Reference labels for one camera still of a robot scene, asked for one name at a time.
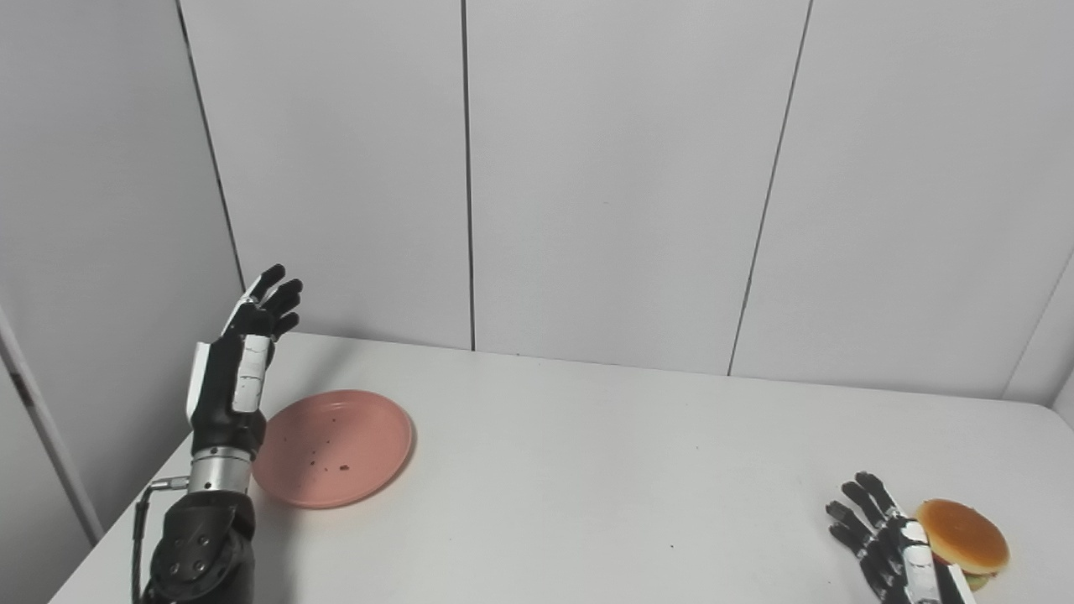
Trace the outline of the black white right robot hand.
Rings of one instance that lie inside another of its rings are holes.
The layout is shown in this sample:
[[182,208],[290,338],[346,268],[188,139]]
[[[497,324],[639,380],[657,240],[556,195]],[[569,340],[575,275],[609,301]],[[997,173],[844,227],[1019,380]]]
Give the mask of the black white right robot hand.
[[870,471],[857,471],[840,486],[855,508],[840,501],[825,506],[830,535],[855,555],[863,580],[879,603],[974,603],[958,565],[940,562],[925,529],[894,500]]

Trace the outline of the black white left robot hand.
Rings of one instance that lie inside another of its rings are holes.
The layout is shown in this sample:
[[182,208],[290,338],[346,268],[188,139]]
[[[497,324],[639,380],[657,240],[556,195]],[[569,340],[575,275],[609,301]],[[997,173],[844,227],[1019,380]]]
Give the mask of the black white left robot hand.
[[302,281],[285,277],[284,264],[272,265],[237,300],[222,333],[199,344],[189,389],[192,452],[227,447],[257,458],[266,433],[263,382],[277,341],[300,323],[302,290]]

